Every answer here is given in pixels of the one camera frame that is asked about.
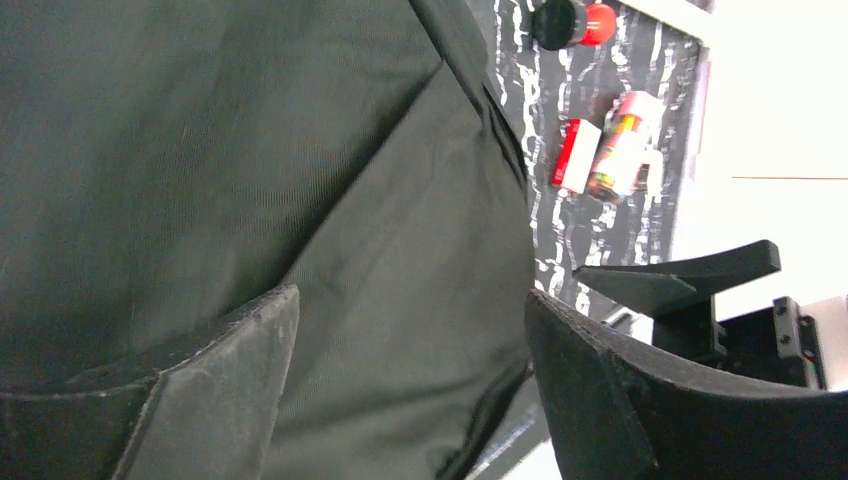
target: white surface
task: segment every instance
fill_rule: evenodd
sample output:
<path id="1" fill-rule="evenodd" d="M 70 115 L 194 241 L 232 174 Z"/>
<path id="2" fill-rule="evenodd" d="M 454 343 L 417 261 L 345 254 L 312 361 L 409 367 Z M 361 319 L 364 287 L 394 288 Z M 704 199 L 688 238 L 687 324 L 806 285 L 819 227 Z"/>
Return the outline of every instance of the white surface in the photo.
<path id="1" fill-rule="evenodd" d="M 848 178 L 848 2 L 719 0 L 699 170 Z"/>
<path id="2" fill-rule="evenodd" d="M 772 0 L 714 6 L 722 43 L 710 51 L 701 153 L 694 183 L 684 181 L 672 258 L 768 239 L 783 264 L 780 273 L 719 295 L 719 319 L 785 295 L 803 305 L 848 292 L 848 180 L 739 178 L 848 178 L 839 144 L 848 138 L 839 60 L 848 2 L 785 7 Z M 772 42 L 789 38 L 797 41 Z"/>
<path id="3" fill-rule="evenodd" d="M 839 188 L 833 185 L 840 183 Z M 696 201 L 679 217 L 674 258 L 768 239 L 783 270 L 716 297 L 719 320 L 790 296 L 804 305 L 848 292 L 844 196 L 848 181 L 697 179 Z"/>
<path id="4" fill-rule="evenodd" d="M 502 480 L 562 480 L 551 441 L 539 444 Z"/>

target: black mount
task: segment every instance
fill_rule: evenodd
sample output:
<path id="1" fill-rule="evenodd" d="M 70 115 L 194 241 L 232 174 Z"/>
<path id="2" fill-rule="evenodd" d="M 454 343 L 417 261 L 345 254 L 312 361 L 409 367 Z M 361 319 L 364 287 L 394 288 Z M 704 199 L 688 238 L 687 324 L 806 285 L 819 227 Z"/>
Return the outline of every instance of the black mount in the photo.
<path id="1" fill-rule="evenodd" d="M 738 375 L 825 389 L 815 319 L 789 297 L 719 324 L 717 293 L 780 271 L 777 246 L 761 240 L 691 260 L 639 266 L 584 266 L 574 278 L 654 319 L 652 344 Z"/>

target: spray can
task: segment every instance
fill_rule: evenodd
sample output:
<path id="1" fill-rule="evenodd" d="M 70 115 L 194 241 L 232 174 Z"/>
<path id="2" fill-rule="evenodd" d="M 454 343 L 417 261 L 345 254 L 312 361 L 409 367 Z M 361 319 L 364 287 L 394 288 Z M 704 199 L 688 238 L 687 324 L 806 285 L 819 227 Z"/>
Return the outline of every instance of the spray can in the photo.
<path id="1" fill-rule="evenodd" d="M 633 193 L 662 108 L 662 102 L 648 92 L 631 92 L 625 97 L 589 174 L 590 195 L 602 202 L 621 203 Z"/>

